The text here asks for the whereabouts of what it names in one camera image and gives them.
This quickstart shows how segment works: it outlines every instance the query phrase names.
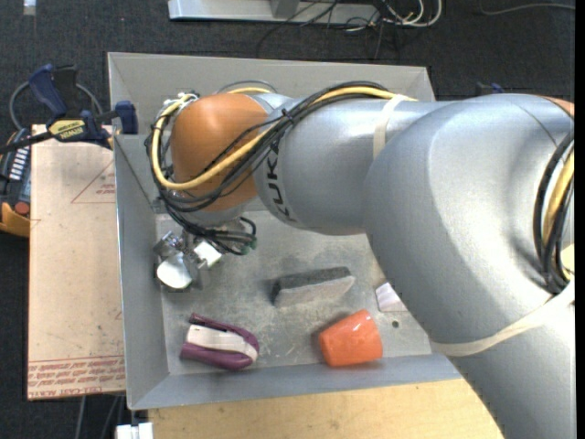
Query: white strap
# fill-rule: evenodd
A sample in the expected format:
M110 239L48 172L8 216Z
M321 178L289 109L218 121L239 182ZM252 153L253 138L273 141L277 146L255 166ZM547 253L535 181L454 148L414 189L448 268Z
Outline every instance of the white strap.
M431 346L438 352L445 356L452 358L459 358L463 356L471 356L508 340L511 337L520 335L530 328L540 327L547 323L548 320L555 317L557 313L565 310L567 306L575 301L575 278L573 277L565 289L552 296L541 307L535 309L531 313L522 317L514 324L503 328L495 335L482 338L481 340L470 341L468 343L435 343L431 342Z
M386 105L380 112L380 121L374 126L374 157L378 156L379 152L382 151L386 144L386 129L388 127L389 116L392 111L399 105L400 102L410 99L402 94L397 94Z

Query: yellow label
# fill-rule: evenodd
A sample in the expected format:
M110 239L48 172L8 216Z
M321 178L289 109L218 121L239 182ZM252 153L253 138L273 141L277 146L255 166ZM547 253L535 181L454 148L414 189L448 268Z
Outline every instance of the yellow label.
M67 140L68 138L79 134L83 134L83 129L81 127L75 127L71 130L66 130L62 134L59 134L58 137L61 140Z
M62 134L65 132L69 132L71 130L77 129L77 133L79 133L80 128L85 125L85 123L81 119L64 119L61 121L56 121L53 123L48 130L55 136L63 136Z

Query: yellow cable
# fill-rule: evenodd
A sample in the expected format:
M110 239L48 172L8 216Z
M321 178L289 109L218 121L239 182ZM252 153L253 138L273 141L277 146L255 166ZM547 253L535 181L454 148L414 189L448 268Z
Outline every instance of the yellow cable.
M550 199L548 200L547 213L545 214L545 220L542 226L542 236L544 242L548 241L548 237L550 236L552 225L555 221L555 217L557 216L558 208L561 205L564 192L569 186L570 180L573 177L573 173L575 172L575 161L573 153L574 152L571 151L567 161L565 161L565 164L563 165L563 168L560 170L557 183L555 184L555 187L550 194Z
M313 101L311 103L311 105L313 105L316 102L324 101L324 100L333 98L335 96L341 96L344 94L368 94L370 96L374 96L374 97L378 97L378 98L382 98L382 99L388 99L388 100L392 99L394 96L396 96L396 94L393 94L389 91L383 91L383 90L379 90L376 88L369 88L367 86L353 87L353 88L341 88L339 90L334 90L334 91L328 92L327 94L324 94L323 96L319 97L317 100ZM159 158L158 158L158 145L159 145L160 136L161 136L161 126L162 126L163 122L165 121L165 116L167 116L169 113L176 110L176 108L179 105L181 105L181 103L183 103L189 97L190 97L190 95L184 96L183 98L181 98L181 100L177 101L176 103L172 104L167 109L165 109L163 111L163 113L161 114L160 120L156 123L157 128L155 128L154 132L153 132L153 144L152 144L152 148L151 148L151 157L152 157L154 175L156 176L156 179L161 184L161 186L166 187L170 190L189 190L191 188L200 186L204 182L207 182L210 178L217 175L218 173L223 171L226 167L232 165L233 163L238 161L241 157L243 157L245 154L247 154L249 152L249 150L251 150L255 145L257 145L258 142L262 139L262 137L265 134L267 134L272 129L272 127L276 124L275 123L275 124L271 125L269 128L264 130L264 132L259 134L256 138L248 141L244 146L239 148L233 155L226 157L223 161L221 161L220 163L217 163L215 166L213 166L211 169L209 169L204 174L201 174L200 176L197 176L197 177L195 177L187 182L171 182L165 178L163 171L160 168L160 163L159 163ZM407 101L414 101L411 98L406 98L406 100Z

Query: cable bundle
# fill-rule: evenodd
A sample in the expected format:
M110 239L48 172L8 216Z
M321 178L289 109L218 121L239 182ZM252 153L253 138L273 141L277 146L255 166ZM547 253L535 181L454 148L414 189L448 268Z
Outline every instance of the cable bundle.
M169 215L187 232L209 241L219 252L236 255L248 253L250 248L253 249L256 246L256 227L251 220L239 218L240 223L250 229L250 232L243 232L229 230L225 227L207 228L187 220L184 213L205 209L217 199L236 190L261 164L271 148L278 148L282 137L312 112L326 105L351 99L379 98L389 100L393 97L394 94L383 86L367 81L348 82L326 88L298 102L289 111L282 109L280 115L272 117L268 122L259 123L246 129L209 162L196 177L187 182L177 183L173 178L173 165L166 162L169 141L164 143L163 136L165 129L171 124L172 119L180 109L186 103L197 102L195 94L182 95L180 99L169 102L159 113L152 126L152 132L145 141L154 182ZM256 131L260 132L256 137L249 140L244 146L236 148L236 145L247 135ZM229 166L231 169L216 188L201 195L193 193L194 187L207 182Z
M550 157L538 186L535 204L533 222L535 245L547 289L554 294L560 293L572 276L572 272L563 264L561 253L569 206L574 193L574 140L575 132L571 130ZM545 212L547 193L561 163Z

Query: orange object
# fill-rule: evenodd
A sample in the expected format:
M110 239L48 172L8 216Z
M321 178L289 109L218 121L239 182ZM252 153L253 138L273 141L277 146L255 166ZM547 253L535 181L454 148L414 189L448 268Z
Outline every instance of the orange object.
M349 366L382 358L382 339L374 319L362 309L319 334L329 366Z
M212 94L188 104L177 115L171 133L176 182L187 182L204 172L210 161L240 134L253 125L263 123L266 117L264 108L246 94ZM246 135L235 145L234 151L257 134L253 131ZM235 164L189 191L202 195L214 190L234 167ZM237 207L256 196L252 176L232 190L206 207L206 211Z

